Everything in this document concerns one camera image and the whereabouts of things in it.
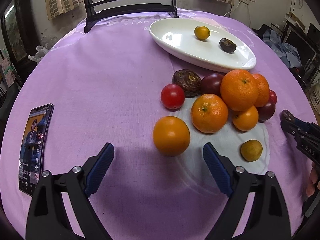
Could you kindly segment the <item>right hand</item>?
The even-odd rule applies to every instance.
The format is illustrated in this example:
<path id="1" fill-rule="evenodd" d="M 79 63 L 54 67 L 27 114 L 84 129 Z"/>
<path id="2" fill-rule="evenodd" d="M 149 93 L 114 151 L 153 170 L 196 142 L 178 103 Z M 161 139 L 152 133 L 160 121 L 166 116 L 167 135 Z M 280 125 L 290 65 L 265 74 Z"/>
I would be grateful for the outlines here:
<path id="1" fill-rule="evenodd" d="M 308 185 L 306 187 L 306 195 L 307 197 L 311 197 L 316 189 L 319 189 L 319 172 L 317 171 L 317 165 L 312 162 L 312 169 L 310 172 L 309 180 L 308 180 Z"/>

